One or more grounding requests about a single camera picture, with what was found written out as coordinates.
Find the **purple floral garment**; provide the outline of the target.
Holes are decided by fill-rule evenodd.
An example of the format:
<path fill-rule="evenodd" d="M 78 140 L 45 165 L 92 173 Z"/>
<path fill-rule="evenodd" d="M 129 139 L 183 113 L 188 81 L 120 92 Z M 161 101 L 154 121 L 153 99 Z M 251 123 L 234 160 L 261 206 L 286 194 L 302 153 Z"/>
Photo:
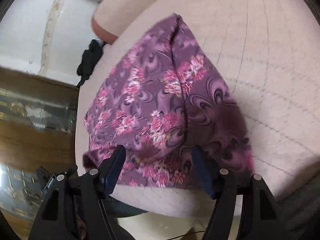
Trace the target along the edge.
<path fill-rule="evenodd" d="M 99 167 L 118 145 L 126 160 L 118 183 L 195 189 L 191 157 L 209 159 L 239 175 L 253 172 L 245 120 L 220 73 L 180 15 L 149 29 L 112 69 L 89 107 L 84 125 L 86 170 Z"/>

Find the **dark trousers leg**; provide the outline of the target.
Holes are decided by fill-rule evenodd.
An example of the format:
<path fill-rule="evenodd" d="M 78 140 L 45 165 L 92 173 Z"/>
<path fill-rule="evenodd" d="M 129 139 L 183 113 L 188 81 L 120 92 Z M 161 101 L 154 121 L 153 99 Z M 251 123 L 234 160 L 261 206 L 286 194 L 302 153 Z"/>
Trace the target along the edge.
<path fill-rule="evenodd" d="M 115 218 L 126 218 L 147 213 L 145 210 L 125 204 L 111 196 L 108 196 L 103 200 L 103 205 L 107 214 Z"/>

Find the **brown wooden cabinet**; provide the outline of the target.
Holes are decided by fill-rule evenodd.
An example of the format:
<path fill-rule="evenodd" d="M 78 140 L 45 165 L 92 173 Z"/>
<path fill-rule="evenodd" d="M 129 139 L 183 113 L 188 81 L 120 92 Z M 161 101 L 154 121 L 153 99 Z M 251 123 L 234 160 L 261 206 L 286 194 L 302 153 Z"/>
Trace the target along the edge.
<path fill-rule="evenodd" d="M 21 239 L 41 202 L 36 170 L 75 164 L 78 96 L 73 85 L 1 69 L 1 212 Z"/>

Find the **black cloth on sofa edge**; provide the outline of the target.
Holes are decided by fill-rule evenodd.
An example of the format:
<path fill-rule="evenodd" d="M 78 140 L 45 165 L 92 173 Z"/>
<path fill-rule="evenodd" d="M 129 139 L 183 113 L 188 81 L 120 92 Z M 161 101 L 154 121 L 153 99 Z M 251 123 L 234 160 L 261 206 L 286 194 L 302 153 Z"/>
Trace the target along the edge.
<path fill-rule="evenodd" d="M 77 75 L 81 77 L 79 83 L 76 85 L 78 88 L 80 88 L 92 75 L 96 64 L 104 53 L 103 47 L 105 44 L 106 42 L 102 40 L 91 40 L 88 48 L 84 50 L 81 63 L 76 70 Z"/>

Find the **pink quilted sofa seat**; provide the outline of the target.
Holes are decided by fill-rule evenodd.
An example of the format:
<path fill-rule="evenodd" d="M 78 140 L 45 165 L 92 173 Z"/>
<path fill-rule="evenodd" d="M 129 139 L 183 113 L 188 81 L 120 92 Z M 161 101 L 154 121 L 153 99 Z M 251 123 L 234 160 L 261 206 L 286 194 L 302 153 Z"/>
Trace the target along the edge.
<path fill-rule="evenodd" d="M 143 33 L 173 12 L 232 90 L 248 125 L 255 171 L 274 195 L 295 191 L 319 170 L 319 24 L 303 0 L 149 0 L 80 88 L 78 173 L 88 149 L 83 119 L 98 88 Z"/>

